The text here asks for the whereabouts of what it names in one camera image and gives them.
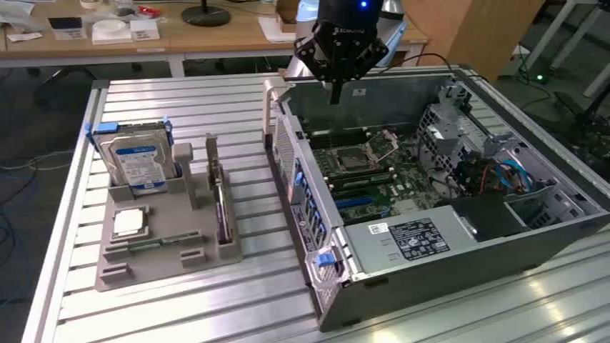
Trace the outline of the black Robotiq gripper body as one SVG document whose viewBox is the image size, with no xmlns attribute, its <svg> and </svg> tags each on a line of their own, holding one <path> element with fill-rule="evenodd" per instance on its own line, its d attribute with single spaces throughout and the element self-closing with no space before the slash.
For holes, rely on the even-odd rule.
<svg viewBox="0 0 610 343">
<path fill-rule="evenodd" d="M 321 1 L 313 35 L 335 77 L 335 49 L 345 42 L 361 41 L 365 45 L 378 37 L 378 20 L 382 1 Z"/>
</svg>

